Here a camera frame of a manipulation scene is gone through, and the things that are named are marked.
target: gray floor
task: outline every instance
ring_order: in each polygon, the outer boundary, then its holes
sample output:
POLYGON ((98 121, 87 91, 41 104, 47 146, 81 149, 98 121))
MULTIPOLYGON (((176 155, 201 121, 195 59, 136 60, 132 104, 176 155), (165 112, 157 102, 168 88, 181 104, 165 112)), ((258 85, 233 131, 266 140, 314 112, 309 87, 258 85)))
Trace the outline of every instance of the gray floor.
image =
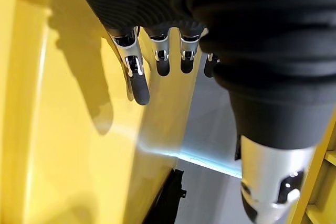
MULTIPOLYGON (((183 189, 175 224, 251 224, 240 195, 240 179, 179 160, 183 189)), ((285 224, 287 215, 277 224, 285 224)))

